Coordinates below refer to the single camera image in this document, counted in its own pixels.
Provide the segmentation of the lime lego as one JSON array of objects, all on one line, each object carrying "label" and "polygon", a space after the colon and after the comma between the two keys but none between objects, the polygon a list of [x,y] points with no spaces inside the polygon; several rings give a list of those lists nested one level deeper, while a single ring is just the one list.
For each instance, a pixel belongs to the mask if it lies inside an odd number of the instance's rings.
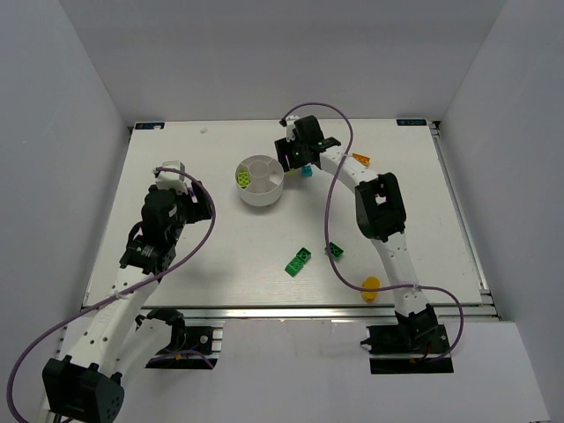
[{"label": "lime lego", "polygon": [[246,189],[250,185],[249,173],[247,171],[242,171],[242,172],[238,173],[237,174],[237,183],[241,188]]}]

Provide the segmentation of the lime green lego brick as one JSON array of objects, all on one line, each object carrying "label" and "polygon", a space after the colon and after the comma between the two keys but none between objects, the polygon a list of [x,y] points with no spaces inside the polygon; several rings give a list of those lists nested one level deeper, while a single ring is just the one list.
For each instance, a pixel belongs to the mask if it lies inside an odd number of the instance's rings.
[{"label": "lime green lego brick", "polygon": [[237,181],[241,185],[248,185],[250,183],[249,173],[245,171],[238,173]]}]

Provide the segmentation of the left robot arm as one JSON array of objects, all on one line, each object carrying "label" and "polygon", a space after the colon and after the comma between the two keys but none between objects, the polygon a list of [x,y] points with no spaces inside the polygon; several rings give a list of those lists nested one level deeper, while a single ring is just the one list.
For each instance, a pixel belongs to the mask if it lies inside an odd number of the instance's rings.
[{"label": "left robot arm", "polygon": [[174,308],[141,309],[171,268],[188,224],[214,220],[200,182],[167,181],[162,174],[145,196],[142,219],[131,228],[109,303],[94,310],[89,327],[42,380],[51,412],[82,422],[112,422],[125,389],[159,352],[186,343],[183,314]]}]

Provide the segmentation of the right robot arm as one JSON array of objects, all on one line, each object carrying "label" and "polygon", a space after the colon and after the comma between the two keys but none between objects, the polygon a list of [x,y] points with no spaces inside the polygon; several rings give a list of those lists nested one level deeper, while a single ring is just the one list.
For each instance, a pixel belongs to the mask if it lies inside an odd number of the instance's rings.
[{"label": "right robot arm", "polygon": [[332,176],[323,217],[326,243],[330,243],[329,213],[335,185],[341,182],[353,194],[356,223],[362,235],[375,247],[389,286],[346,285],[362,293],[393,292],[397,322],[419,336],[433,330],[437,317],[412,265],[406,245],[406,210],[397,178],[379,174],[362,165],[334,137],[323,134],[317,118],[289,116],[280,121],[286,136],[275,142],[283,169],[314,165]]}]

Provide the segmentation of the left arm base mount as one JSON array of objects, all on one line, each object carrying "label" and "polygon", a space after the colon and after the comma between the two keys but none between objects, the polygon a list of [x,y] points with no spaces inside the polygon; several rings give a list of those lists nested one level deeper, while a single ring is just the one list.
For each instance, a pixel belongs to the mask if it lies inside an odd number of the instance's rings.
[{"label": "left arm base mount", "polygon": [[161,320],[170,327],[170,342],[149,360],[146,368],[213,370],[218,359],[212,355],[219,350],[213,347],[218,340],[212,326],[187,326],[183,313],[174,308],[155,308],[146,315],[135,317],[136,330],[145,320]]}]

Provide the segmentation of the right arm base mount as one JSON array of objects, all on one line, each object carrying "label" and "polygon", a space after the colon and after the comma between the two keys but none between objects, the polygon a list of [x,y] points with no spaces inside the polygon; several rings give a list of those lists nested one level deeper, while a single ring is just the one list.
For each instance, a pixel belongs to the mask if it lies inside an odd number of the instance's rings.
[{"label": "right arm base mount", "polygon": [[360,347],[369,353],[373,375],[452,374],[450,343],[445,327],[430,306],[418,314],[396,314],[395,325],[367,327]]}]

